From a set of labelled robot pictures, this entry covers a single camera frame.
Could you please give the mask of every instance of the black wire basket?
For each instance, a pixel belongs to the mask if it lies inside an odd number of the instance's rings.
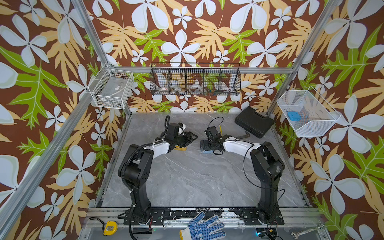
[[[183,66],[188,64],[180,63],[180,66],[174,67],[169,63],[151,63],[149,81],[152,95],[236,96],[240,93],[239,63]]]

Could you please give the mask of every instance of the wrench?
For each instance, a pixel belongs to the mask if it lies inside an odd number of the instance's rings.
[[[247,137],[250,137],[249,133],[247,131],[245,131],[245,135],[243,136],[240,136],[240,137],[235,137],[237,139],[243,139],[243,138],[247,138]]]
[[[306,234],[306,233],[309,233],[309,232],[313,232],[315,230],[323,229],[323,228],[324,228],[324,225],[323,224],[319,224],[316,227],[311,227],[311,228],[305,229],[305,230],[300,231],[300,232],[291,232],[291,235],[295,237],[294,239],[297,239],[299,236],[301,236],[303,234]]]

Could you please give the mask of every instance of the tape measure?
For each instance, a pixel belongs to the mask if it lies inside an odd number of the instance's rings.
[[[104,235],[105,236],[113,235],[116,233],[117,230],[118,230],[117,223],[114,221],[108,221],[104,229]]]

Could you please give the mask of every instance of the yellow object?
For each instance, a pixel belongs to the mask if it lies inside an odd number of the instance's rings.
[[[176,150],[179,150],[179,151],[186,151],[186,150],[187,150],[187,147],[179,147],[179,146],[175,146],[175,149],[176,149]]]
[[[105,236],[113,235],[116,233],[117,230],[118,230],[117,223],[114,221],[108,221],[104,229],[104,235]]]

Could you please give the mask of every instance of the blue sponge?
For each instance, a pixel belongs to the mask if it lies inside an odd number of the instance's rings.
[[[298,122],[301,120],[301,116],[298,112],[290,111],[288,112],[288,117],[291,121]]]

